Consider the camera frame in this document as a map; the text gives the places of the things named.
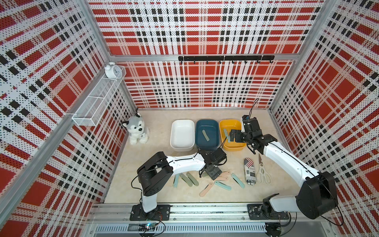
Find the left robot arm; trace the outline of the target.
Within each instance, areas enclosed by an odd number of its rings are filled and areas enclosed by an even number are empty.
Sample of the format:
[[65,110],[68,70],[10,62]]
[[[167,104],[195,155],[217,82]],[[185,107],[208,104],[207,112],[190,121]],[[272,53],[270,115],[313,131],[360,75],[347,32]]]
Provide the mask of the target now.
[[181,157],[167,156],[164,152],[157,152],[137,170],[137,178],[142,190],[143,211],[148,213],[157,208],[157,194],[172,176],[198,171],[199,177],[206,173],[215,180],[222,174],[219,166],[226,162],[227,154],[222,148],[211,152],[198,149],[195,154]]

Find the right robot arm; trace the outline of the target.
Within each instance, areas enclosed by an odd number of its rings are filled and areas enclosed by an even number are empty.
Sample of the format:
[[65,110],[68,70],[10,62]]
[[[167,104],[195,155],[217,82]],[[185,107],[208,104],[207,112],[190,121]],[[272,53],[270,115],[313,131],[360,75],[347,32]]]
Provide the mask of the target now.
[[253,153],[264,155],[279,165],[300,187],[295,196],[273,194],[263,200],[262,213],[270,217],[280,212],[301,212],[309,219],[316,219],[338,207],[335,179],[329,172],[305,164],[282,146],[275,137],[264,135],[256,118],[244,115],[242,129],[233,129],[230,139],[245,143]]

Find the pink knife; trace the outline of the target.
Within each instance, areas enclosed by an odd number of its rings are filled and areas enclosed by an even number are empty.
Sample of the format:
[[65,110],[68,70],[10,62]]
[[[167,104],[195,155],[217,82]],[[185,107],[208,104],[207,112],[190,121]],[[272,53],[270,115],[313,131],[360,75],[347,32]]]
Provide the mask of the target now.
[[213,182],[210,182],[200,193],[199,193],[199,196],[200,197],[204,197],[210,190],[211,188],[214,186],[214,183]]
[[220,176],[225,177],[225,176],[229,176],[229,175],[231,175],[230,171],[224,171],[224,172],[221,173]]
[[219,176],[215,179],[215,181],[228,181],[229,178],[228,177],[224,177],[224,176]]

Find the olive knife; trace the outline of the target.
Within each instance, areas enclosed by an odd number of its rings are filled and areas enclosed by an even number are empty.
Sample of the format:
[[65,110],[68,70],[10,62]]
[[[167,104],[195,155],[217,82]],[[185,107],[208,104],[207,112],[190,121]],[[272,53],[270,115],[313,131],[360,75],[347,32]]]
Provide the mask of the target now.
[[207,135],[207,133],[206,133],[206,131],[205,131],[204,129],[202,130],[202,134],[203,134],[205,140],[206,140],[207,142],[209,142],[209,141],[210,141],[210,138],[209,138],[209,136]]

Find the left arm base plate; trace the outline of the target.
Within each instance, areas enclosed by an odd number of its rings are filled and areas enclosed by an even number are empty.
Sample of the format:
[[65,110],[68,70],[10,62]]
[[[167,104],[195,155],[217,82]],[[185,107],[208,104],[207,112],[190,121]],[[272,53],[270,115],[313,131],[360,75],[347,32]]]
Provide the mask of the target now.
[[145,212],[141,204],[134,205],[131,210],[129,217],[130,221],[147,221],[147,220],[156,220],[156,221],[167,221],[170,217],[171,205],[158,205],[156,209]]

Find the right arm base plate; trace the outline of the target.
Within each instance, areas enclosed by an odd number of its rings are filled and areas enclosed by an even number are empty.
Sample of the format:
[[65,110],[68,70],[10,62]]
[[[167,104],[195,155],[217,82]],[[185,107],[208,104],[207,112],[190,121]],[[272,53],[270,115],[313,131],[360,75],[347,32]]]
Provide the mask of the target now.
[[276,212],[264,203],[248,204],[248,215],[250,220],[289,220],[288,212]]

